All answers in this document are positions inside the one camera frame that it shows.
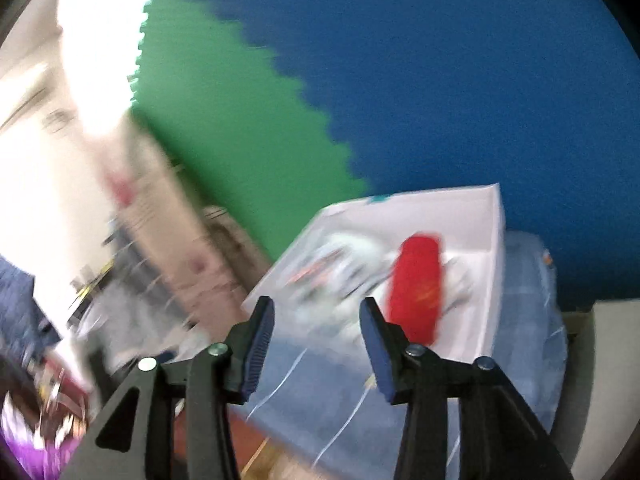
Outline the red underwear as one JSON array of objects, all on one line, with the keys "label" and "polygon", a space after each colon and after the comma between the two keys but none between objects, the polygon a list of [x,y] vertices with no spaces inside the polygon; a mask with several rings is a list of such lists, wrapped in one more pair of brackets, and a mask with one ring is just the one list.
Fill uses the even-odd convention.
[{"label": "red underwear", "polygon": [[444,304],[444,266],[437,235],[416,233],[402,243],[386,304],[387,321],[399,325],[411,342],[434,344]]}]

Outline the white knit garment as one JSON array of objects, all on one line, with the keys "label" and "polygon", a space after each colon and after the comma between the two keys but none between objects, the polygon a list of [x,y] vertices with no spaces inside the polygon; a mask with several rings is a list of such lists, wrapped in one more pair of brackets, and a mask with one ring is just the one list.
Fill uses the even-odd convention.
[{"label": "white knit garment", "polygon": [[389,277],[398,250],[355,229],[320,229],[278,279],[288,315],[305,330],[338,333],[357,322],[361,300]]}]

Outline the brown wooden nightstand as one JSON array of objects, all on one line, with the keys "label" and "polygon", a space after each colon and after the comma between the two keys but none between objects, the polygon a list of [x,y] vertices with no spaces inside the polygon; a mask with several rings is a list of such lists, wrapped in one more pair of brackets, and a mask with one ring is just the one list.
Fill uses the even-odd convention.
[{"label": "brown wooden nightstand", "polygon": [[231,439],[241,479],[327,479],[277,440],[266,437],[242,417],[229,413]]}]

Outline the pink floral curtain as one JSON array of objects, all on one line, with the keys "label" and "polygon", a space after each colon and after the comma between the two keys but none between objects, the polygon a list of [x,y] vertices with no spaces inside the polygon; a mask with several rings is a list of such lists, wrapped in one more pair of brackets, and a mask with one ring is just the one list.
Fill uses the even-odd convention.
[{"label": "pink floral curtain", "polygon": [[129,78],[149,0],[58,0],[67,88],[115,220],[154,271],[151,285],[215,340],[246,320],[242,303],[270,268],[224,208],[209,205],[134,117]]}]

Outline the white XINCCI cardboard box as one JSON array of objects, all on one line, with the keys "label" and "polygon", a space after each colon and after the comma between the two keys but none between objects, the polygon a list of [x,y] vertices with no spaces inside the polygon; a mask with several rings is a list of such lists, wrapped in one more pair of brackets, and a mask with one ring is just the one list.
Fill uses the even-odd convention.
[{"label": "white XINCCI cardboard box", "polygon": [[446,359],[494,346],[503,274],[498,185],[351,200],[318,212],[244,301],[276,304],[276,338],[356,367],[359,306]]}]

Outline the green foam mat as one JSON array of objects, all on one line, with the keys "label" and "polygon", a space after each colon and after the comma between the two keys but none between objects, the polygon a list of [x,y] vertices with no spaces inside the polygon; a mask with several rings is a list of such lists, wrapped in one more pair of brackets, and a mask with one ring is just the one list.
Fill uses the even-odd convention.
[{"label": "green foam mat", "polygon": [[202,0],[150,0],[134,75],[134,112],[198,188],[278,258],[314,214],[363,196],[330,118],[279,74],[268,48]]}]

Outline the blue foam mat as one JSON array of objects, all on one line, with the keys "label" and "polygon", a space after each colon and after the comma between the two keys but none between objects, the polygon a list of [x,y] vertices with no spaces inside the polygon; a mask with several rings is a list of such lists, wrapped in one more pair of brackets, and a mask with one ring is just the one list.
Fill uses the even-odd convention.
[{"label": "blue foam mat", "polygon": [[639,60],[601,0],[204,0],[376,192],[498,183],[562,304],[639,292]]}]

